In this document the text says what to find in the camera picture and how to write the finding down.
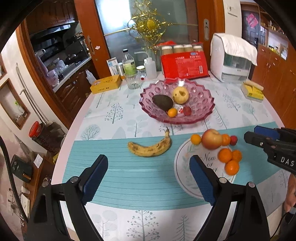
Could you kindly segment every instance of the pink table edge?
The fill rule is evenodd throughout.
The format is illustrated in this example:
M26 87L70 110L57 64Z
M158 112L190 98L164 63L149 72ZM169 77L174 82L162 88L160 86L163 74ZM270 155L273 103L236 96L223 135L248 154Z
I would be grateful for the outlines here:
M63 181L64 172L66 169L67 161L70 155L70 151L72 148L72 145L74 143L75 137L77 135L77 130L79 129L83 118L85 114L87 113L92 101L94 99L94 95L90 94L89 97L86 99L85 103L81 107L80 111L78 112L77 116L75 117L68 134L66 136L66 139L64 141L64 144L61 148L61 151L59 153L59 157L57 159L54 173L52 175L52 184L60 184ZM272 115L273 119L275 120L277 126L279 128L284 127L283 122L281 121L280 117L272 107L272 105L269 103L269 101L264 98L263 102L266 109L269 111L269 113Z

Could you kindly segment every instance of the small orange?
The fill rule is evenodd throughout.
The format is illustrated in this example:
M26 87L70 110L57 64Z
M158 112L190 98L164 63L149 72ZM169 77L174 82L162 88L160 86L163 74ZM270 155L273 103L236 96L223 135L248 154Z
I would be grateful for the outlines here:
M228 148L223 148L218 153L219 161L227 163L232 159L232 152Z
M198 134L193 134L190 140L193 145L199 145L202 142L202 139Z
M222 146L228 146L230 144L230 136L227 134L222 134L223 141Z
M225 164L224 169L228 175L233 176L239 172L239 163L237 161L231 160Z
M177 111L177 109L175 109L175 108L170 108L170 109L168 110L168 116L169 116L169 117L175 117L177 114L178 114L178 111Z
M239 150L232 152L232 160L239 162L242 159L242 153Z

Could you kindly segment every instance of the green bottle label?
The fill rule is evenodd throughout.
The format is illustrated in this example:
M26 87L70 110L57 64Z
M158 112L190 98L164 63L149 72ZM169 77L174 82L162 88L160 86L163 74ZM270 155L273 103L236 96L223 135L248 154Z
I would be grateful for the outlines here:
M134 75L136 74L136 65L135 62L123 64L124 72L126 75Z

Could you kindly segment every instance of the white plate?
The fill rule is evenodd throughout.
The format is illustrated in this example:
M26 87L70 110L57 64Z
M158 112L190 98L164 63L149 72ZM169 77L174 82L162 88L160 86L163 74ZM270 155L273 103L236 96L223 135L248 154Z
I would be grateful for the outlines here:
M222 148L226 148L226 146L221 146L216 150L208 150L202 144L193 145L190 139L181 145L175 156L174 170L176 179L185 192L193 197L203 199L189 168L189 160L193 155L198 155L207 167L215 171L218 177L225 177L231 183L234 182L235 175L227 175L224 170L225 163L218 160L218 153Z

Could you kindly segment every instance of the yellow box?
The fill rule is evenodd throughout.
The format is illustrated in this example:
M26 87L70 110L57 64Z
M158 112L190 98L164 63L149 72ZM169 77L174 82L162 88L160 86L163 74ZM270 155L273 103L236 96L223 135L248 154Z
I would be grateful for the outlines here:
M103 79L96 80L91 85L91 92L93 94L97 94L100 92L108 91L108 90L115 90L119 88L121 84L120 75L109 76Z
M252 97L252 98L255 98L255 99L259 99L259 100L264 99L264 95L263 95L262 91L255 88L254 86L242 84L241 90L242 90L242 92L244 93L244 95L246 97Z

